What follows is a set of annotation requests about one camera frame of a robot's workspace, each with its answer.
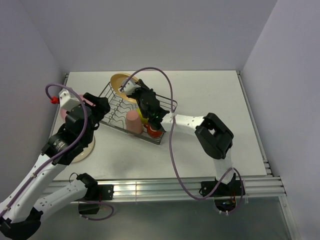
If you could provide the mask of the pink plastic plate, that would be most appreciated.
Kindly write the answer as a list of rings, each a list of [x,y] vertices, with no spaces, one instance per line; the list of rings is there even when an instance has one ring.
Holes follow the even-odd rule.
[[[79,96],[80,96],[80,98],[81,98],[85,103],[87,103],[88,105],[90,105],[90,106],[93,105],[93,103],[92,103],[91,101],[85,99],[82,94],[80,94]],[[61,109],[60,109],[60,116],[61,116],[61,119],[62,119],[63,121],[65,121],[66,116],[67,116],[67,111],[66,111],[65,109],[61,108]]]

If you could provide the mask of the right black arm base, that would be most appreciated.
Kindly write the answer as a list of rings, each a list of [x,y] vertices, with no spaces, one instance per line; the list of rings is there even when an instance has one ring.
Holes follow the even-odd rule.
[[[214,205],[219,214],[228,216],[244,200],[246,190],[243,182],[233,180],[228,184],[221,183],[216,190],[209,196],[214,198]]]

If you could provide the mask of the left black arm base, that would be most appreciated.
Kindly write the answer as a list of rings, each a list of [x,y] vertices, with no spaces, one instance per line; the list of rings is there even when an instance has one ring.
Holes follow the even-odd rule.
[[[69,182],[72,184],[75,181],[80,181],[84,185],[84,196],[79,198],[78,213],[84,217],[89,215],[96,215],[102,207],[102,201],[112,200],[114,193],[114,186],[112,184],[99,185],[98,182],[89,174],[72,173],[76,178]]]

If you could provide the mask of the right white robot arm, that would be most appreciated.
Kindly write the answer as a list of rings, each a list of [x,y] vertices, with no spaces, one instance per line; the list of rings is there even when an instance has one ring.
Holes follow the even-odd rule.
[[[139,79],[130,79],[121,84],[128,98],[136,100],[142,117],[155,131],[169,132],[172,127],[180,133],[196,136],[204,152],[213,159],[216,170],[216,189],[222,195],[229,194],[233,188],[234,170],[229,153],[234,135],[214,113],[206,116],[187,116],[174,114],[173,110],[161,107],[160,100],[152,88]]]

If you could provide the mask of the pink plastic cup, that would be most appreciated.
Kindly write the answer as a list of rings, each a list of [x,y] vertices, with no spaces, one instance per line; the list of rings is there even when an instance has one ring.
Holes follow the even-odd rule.
[[[139,114],[136,110],[130,110],[125,116],[126,129],[135,134],[141,134],[143,132],[143,125]]]

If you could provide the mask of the orange brown ceramic mug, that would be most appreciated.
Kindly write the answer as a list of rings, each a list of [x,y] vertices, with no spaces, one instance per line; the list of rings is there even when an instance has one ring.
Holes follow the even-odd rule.
[[[159,130],[154,130],[148,123],[145,123],[143,127],[146,129],[147,134],[152,138],[159,138],[163,133]]]

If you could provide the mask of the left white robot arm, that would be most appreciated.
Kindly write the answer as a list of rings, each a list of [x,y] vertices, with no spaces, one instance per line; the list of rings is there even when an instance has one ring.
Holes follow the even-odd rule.
[[[98,201],[101,188],[89,174],[78,174],[64,188],[43,197],[54,178],[94,139],[94,131],[110,111],[109,100],[90,93],[84,104],[66,107],[63,125],[41,150],[36,163],[20,185],[0,204],[0,231],[12,240],[27,240],[49,216],[77,200]]]

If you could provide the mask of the lime green bowl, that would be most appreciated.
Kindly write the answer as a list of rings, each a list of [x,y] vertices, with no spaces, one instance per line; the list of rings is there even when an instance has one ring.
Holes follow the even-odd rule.
[[[139,118],[140,118],[141,123],[142,123],[143,125],[147,124],[149,119],[143,117],[142,112],[141,112],[141,110],[140,110],[139,107],[136,109],[136,111],[137,111],[137,113],[138,113],[138,116],[139,116]]]

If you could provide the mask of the cream yellow floral plate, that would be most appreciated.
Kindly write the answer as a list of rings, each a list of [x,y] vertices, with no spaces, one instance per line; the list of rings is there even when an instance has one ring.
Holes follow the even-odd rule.
[[[92,139],[92,142],[88,145],[88,147],[85,147],[83,151],[72,160],[71,164],[78,163],[84,160],[85,158],[87,158],[93,151],[95,144],[96,144],[96,138],[94,136]]]

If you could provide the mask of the orange plastic plate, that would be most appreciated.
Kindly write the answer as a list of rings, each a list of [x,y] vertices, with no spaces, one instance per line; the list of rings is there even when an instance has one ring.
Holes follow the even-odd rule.
[[[128,74],[128,73],[118,72],[110,78],[110,84],[111,84],[112,89],[115,91],[115,93],[119,97],[121,97],[125,101],[136,104],[137,101],[135,99],[127,97],[124,92],[120,92],[120,90],[119,90],[122,86],[123,81],[125,81],[129,77],[130,77],[130,74]]]

